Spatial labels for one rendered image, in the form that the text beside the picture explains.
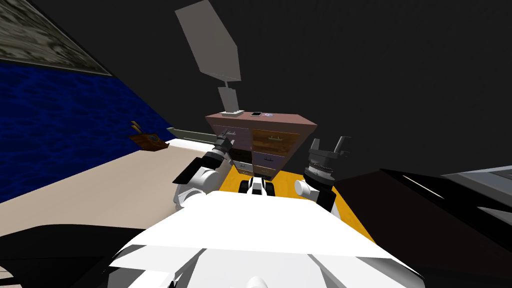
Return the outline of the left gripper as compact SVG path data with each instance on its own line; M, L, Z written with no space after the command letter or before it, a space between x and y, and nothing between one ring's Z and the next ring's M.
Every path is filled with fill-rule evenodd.
M214 150L220 151L222 154L226 154L234 144L234 140L230 139L228 136L230 135L229 129L224 129L221 133L216 137L216 142L214 143Z

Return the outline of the brown wooden box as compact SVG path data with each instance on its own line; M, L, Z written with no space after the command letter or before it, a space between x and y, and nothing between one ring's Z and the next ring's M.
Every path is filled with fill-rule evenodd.
M164 142L156 134L146 133L135 121L131 121L131 124L131 127L137 132L137 134L130 135L129 138L135 144L140 146L143 151L156 152L169 147L169 143Z

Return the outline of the framed wall picture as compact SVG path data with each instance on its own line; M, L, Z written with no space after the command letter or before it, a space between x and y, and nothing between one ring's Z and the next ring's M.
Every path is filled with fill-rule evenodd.
M109 75L27 0L0 0L0 59Z

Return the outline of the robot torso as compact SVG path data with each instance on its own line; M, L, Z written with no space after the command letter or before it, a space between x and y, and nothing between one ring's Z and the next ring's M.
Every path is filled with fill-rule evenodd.
M114 257L107 288L426 288L423 277L311 200L212 191Z

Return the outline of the brown dresser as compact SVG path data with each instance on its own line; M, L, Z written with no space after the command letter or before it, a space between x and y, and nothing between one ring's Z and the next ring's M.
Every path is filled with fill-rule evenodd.
M298 114L261 113L259 116L256 116L253 112L244 111L243 114L237 117L226 117L220 115L220 113L216 113L208 115L205 119L211 128L213 125L218 125L250 129L252 138L251 150L235 149L232 147L228 154L239 174L250 177L261 177L269 182L277 176L278 172L281 171L285 164L292 158L297 149L317 128L315 123ZM254 129L297 133L300 137L295 143L292 152L288 156L282 157L254 152L252 137L252 130Z

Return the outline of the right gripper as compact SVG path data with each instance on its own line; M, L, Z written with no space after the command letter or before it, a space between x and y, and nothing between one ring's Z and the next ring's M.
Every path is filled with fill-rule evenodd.
M320 166L334 166L336 161L346 152L351 140L350 136L341 136L332 152L319 150L320 139L315 138L309 149L309 163Z

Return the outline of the purple drawer front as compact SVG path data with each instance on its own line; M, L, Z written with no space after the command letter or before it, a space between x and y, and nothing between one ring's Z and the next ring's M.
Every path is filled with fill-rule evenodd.
M232 146L234 149L246 151L252 150L252 135L250 129L222 125L213 125L212 129L216 135L220 135L224 130L227 130L226 137L229 138L231 141L234 140Z

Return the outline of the grey flat screen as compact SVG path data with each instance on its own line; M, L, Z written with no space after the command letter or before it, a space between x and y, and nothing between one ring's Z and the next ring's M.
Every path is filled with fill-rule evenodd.
M175 10L175 14L200 72L224 82L218 88L224 108L220 115L242 115L236 91L228 86L241 80L238 47L213 6L202 0Z

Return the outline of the wooden drawer front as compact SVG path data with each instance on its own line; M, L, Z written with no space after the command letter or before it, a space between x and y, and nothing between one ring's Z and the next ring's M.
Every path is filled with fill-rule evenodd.
M257 153L287 157L300 134L262 129L252 130L252 150Z

